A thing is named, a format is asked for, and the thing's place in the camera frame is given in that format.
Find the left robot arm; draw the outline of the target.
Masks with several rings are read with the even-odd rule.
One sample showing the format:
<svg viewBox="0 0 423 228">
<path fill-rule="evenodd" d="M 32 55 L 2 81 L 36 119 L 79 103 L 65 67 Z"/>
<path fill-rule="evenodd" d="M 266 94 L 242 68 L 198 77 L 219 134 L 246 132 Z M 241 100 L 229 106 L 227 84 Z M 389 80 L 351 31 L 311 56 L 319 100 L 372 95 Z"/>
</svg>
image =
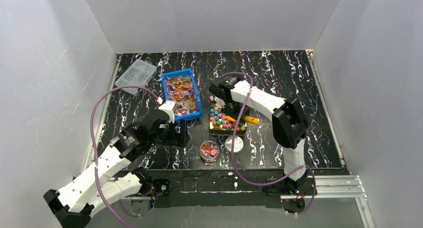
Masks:
<svg viewBox="0 0 423 228">
<path fill-rule="evenodd" d="M 154 179 L 144 168 L 110 180 L 154 145 L 184 147 L 189 141 L 187 123 L 185 119 L 174 122 L 168 113 L 154 110 L 125 127 L 78 177 L 43 195 L 60 225 L 84 228 L 99 211 L 130 195 L 166 196 L 169 181 Z"/>
</svg>

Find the dark tin of star candies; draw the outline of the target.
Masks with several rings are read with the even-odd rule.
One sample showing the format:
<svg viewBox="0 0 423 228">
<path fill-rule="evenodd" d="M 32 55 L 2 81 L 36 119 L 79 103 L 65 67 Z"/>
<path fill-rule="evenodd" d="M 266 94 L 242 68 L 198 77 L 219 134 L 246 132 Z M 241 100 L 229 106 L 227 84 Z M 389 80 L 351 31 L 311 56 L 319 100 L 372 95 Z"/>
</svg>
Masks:
<svg viewBox="0 0 423 228">
<path fill-rule="evenodd" d="M 215 101 L 209 104 L 209 133 L 212 136 L 231 136 L 235 130 L 235 119 L 222 112 Z"/>
</svg>

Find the blue plastic candy bin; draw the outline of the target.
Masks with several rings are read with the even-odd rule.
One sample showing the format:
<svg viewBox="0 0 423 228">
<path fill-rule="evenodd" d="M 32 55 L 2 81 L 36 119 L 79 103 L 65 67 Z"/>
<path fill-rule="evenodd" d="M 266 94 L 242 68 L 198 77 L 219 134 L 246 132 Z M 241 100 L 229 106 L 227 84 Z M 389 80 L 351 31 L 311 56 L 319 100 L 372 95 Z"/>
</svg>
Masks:
<svg viewBox="0 0 423 228">
<path fill-rule="evenodd" d="M 191 68 L 162 74 L 166 100 L 176 102 L 175 121 L 195 120 L 203 116 L 201 98 Z"/>
</svg>

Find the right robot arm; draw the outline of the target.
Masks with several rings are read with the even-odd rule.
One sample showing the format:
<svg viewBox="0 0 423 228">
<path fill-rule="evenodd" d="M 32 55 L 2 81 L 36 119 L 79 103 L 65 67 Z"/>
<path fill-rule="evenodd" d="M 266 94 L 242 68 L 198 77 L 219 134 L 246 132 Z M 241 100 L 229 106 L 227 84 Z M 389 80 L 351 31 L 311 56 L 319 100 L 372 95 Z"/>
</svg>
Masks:
<svg viewBox="0 0 423 228">
<path fill-rule="evenodd" d="M 235 119 L 234 129 L 246 122 L 245 108 L 252 108 L 271 120 L 273 137 L 282 146 L 284 176 L 278 180 L 261 183 L 271 186 L 284 183 L 299 188 L 306 180 L 304 143 L 309 122 L 298 99 L 287 100 L 271 95 L 242 78 L 242 73 L 224 74 L 210 83 L 209 91 L 222 111 Z"/>
</svg>

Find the white round jar lid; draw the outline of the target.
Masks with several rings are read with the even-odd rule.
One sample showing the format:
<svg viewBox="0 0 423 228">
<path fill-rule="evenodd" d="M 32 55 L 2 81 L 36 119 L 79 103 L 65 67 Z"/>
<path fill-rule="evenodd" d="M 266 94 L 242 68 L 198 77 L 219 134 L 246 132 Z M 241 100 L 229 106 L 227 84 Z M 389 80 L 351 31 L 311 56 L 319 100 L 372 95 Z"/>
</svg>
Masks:
<svg viewBox="0 0 423 228">
<path fill-rule="evenodd" d="M 243 139 L 240 136 L 230 136 L 224 142 L 225 148 L 231 152 L 239 153 L 244 148 Z"/>
</svg>

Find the yellow plastic scoop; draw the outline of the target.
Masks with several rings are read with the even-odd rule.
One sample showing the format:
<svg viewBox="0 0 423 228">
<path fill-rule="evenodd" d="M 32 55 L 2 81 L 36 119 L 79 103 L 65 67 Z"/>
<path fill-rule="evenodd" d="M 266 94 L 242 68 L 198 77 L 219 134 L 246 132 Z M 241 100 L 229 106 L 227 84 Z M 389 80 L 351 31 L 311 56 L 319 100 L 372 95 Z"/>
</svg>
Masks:
<svg viewBox="0 0 423 228">
<path fill-rule="evenodd" d="M 222 116 L 222 119 L 224 119 L 225 121 L 229 121 L 230 123 L 235 124 L 236 120 L 230 116 Z M 250 123 L 253 125 L 258 125 L 259 124 L 259 120 L 257 118 L 251 117 L 251 116 L 243 116 L 241 123 Z"/>
</svg>

